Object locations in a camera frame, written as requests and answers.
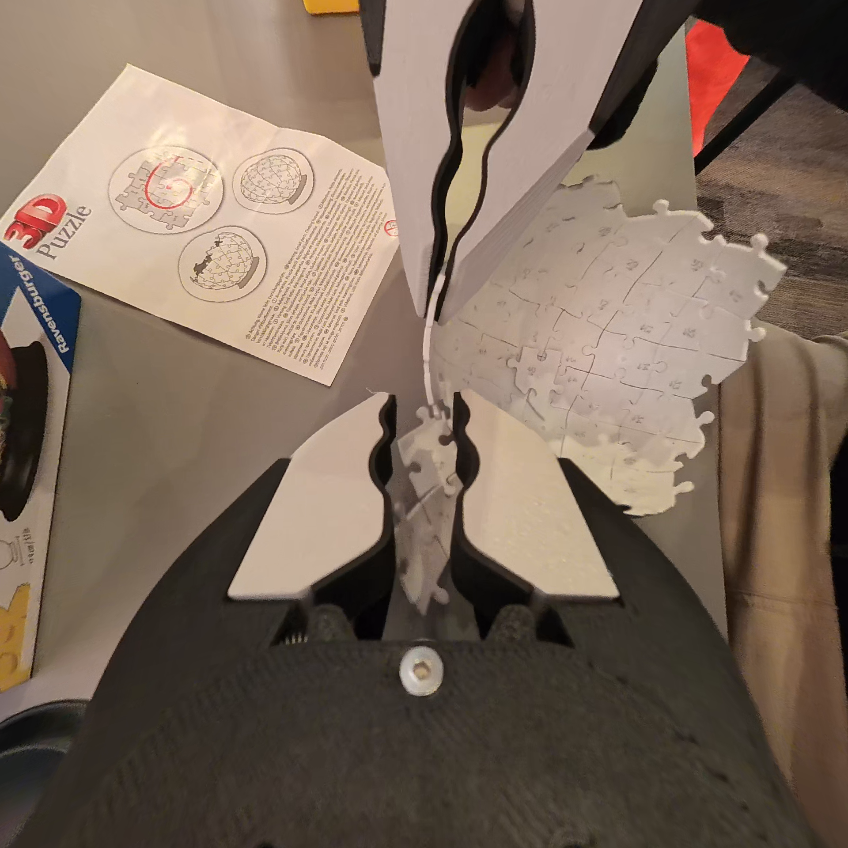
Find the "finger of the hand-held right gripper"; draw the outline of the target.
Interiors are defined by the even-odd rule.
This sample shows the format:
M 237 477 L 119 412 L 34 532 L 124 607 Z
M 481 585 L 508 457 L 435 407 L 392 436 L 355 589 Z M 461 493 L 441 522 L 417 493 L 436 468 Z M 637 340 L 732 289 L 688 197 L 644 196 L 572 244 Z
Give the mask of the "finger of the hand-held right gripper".
M 461 156 L 458 39 L 472 1 L 374 1 L 373 85 L 399 247 L 419 317 L 448 243 L 447 191 Z
M 642 5 L 532 2 L 527 76 L 484 150 L 480 197 L 454 242 L 437 320 L 489 280 L 593 140 L 590 122 Z

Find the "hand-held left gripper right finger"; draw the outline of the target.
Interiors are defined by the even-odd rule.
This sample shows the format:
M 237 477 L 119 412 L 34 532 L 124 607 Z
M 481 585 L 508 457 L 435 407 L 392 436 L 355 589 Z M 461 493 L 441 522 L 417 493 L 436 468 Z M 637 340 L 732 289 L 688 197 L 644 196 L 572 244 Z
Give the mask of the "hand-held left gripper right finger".
M 560 602 L 621 596 L 559 459 L 546 440 L 475 390 L 454 394 L 461 490 L 454 507 L 452 581 L 480 636 L 518 607 L 530 629 Z

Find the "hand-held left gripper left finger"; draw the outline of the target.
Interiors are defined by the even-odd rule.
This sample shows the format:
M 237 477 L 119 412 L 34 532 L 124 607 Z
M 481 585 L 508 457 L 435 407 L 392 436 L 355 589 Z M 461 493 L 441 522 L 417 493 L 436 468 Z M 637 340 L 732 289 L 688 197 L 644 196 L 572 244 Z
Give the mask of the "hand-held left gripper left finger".
M 362 640 L 384 635 L 396 575 L 397 399 L 377 392 L 294 451 L 227 590 L 232 601 L 335 606 Z

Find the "partly built puzzle ball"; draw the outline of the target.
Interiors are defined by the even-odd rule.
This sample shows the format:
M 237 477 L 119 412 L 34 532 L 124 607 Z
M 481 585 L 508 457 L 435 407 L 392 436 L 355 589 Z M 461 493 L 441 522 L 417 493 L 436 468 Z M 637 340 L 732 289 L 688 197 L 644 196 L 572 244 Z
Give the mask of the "partly built puzzle ball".
M 673 509 L 712 419 L 694 400 L 745 362 L 786 265 L 769 239 L 708 238 L 666 200 L 630 217 L 615 182 L 559 186 L 425 350 L 428 402 L 469 388 L 535 430 L 627 514 Z

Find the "person's right forearm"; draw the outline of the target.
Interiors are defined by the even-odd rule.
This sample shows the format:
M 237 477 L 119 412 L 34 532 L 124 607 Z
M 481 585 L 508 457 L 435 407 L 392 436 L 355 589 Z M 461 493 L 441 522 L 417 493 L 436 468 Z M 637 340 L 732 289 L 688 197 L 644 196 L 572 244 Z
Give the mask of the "person's right forearm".
M 733 48 L 847 111 L 846 1 L 701 1 L 694 16 Z

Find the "blue puzzle box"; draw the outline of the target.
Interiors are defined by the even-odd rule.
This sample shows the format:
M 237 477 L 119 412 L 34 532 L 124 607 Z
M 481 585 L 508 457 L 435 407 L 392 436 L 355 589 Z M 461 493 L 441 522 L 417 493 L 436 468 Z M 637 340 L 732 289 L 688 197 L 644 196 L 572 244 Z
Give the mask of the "blue puzzle box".
M 1 691 L 35 661 L 80 296 L 1 250 Z

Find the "black round ball stand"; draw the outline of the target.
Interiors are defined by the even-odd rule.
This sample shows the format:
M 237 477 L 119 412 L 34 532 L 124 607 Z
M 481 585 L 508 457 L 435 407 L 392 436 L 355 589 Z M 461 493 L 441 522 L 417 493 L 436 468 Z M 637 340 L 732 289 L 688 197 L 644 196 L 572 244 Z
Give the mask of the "black round ball stand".
M 1 757 L 30 750 L 64 756 L 78 734 L 90 701 L 54 700 L 32 706 L 1 722 Z

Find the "red fabric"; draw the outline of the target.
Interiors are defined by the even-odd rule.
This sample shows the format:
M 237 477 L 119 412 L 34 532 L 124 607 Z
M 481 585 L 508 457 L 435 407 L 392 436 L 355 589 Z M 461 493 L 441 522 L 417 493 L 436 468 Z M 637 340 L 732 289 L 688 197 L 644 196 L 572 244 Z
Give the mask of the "red fabric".
M 720 27 L 700 19 L 686 32 L 685 50 L 692 153 L 696 156 L 704 147 L 707 125 L 750 57 L 734 49 Z

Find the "white instruction leaflet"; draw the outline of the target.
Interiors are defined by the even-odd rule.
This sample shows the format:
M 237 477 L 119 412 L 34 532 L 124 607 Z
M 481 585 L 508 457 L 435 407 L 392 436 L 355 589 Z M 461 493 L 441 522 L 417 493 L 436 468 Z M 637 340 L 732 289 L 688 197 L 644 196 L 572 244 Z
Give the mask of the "white instruction leaflet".
M 2 217 L 43 270 L 326 387 L 397 235 L 383 168 L 133 66 Z

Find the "person's tan trousers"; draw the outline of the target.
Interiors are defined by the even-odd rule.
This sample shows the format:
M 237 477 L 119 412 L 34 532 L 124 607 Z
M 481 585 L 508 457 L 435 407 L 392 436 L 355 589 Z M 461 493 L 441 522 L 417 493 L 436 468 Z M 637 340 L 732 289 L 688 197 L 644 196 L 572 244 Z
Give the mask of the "person's tan trousers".
M 846 846 L 846 689 L 831 565 L 846 335 L 805 340 L 765 327 L 719 387 L 729 643 L 790 790 L 823 842 Z

